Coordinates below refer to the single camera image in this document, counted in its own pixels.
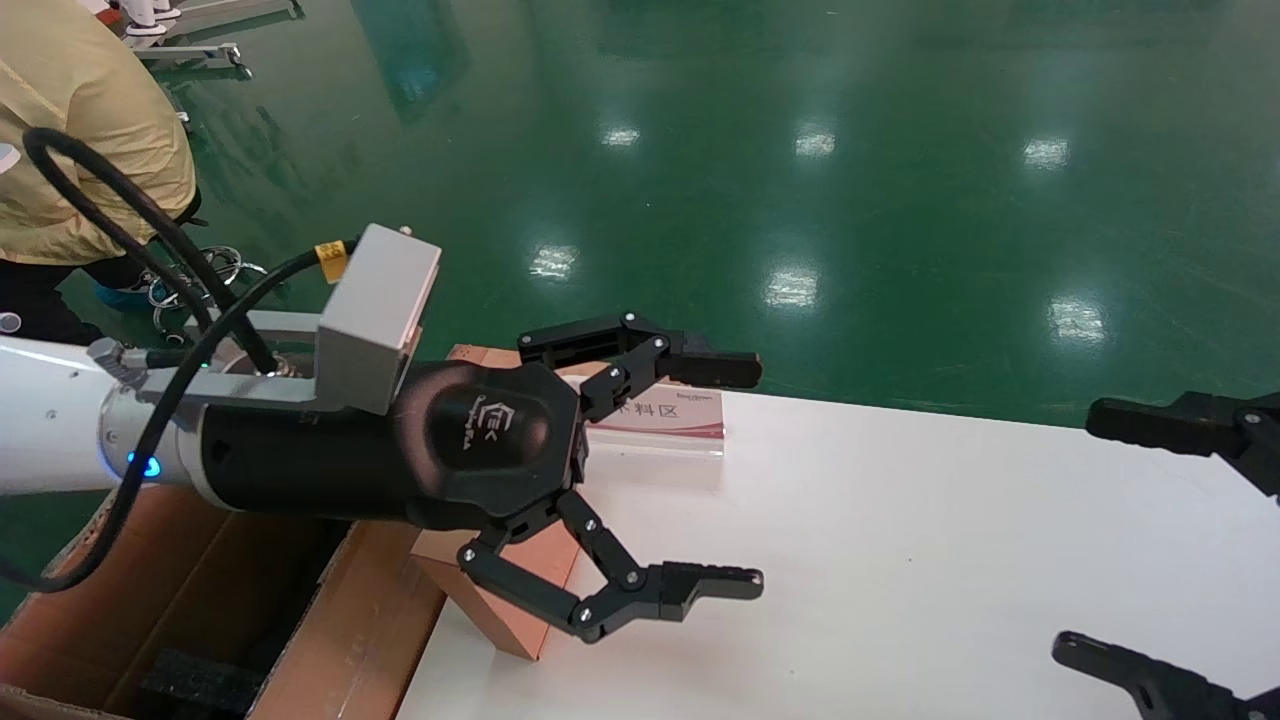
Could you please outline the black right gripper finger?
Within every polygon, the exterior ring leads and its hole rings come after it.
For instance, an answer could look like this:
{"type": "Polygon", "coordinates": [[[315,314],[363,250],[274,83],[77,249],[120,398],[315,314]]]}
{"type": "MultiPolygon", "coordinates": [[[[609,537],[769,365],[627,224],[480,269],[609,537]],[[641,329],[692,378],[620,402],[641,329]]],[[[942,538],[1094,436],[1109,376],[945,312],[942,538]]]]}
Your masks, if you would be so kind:
{"type": "Polygon", "coordinates": [[[1098,398],[1085,432],[1188,456],[1219,456],[1268,498],[1279,496],[1279,393],[1254,398],[1185,392],[1166,406],[1098,398]]]}
{"type": "Polygon", "coordinates": [[[1125,691],[1143,719],[1277,719],[1279,688],[1240,698],[1188,669],[1078,632],[1061,632],[1055,662],[1125,691]]]}

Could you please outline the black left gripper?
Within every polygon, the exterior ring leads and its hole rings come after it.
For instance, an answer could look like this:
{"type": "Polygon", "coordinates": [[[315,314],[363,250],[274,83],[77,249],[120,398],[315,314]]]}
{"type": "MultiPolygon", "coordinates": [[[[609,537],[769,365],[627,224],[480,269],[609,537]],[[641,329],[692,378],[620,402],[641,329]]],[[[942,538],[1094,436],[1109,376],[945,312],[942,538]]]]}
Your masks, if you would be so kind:
{"type": "Polygon", "coordinates": [[[412,366],[383,415],[212,405],[200,424],[205,493],[244,512],[484,527],[457,553],[463,574],[586,644],[637,620],[681,623],[701,598],[763,596],[764,574],[754,568],[641,566],[568,489],[580,414],[603,421],[663,379],[754,389],[763,377],[758,354],[714,350],[698,334],[625,313],[529,331],[518,355],[529,365],[412,366]],[[586,363],[605,366],[579,395],[553,372],[586,363]],[[500,555],[556,521],[604,579],[589,597],[500,555]]]}

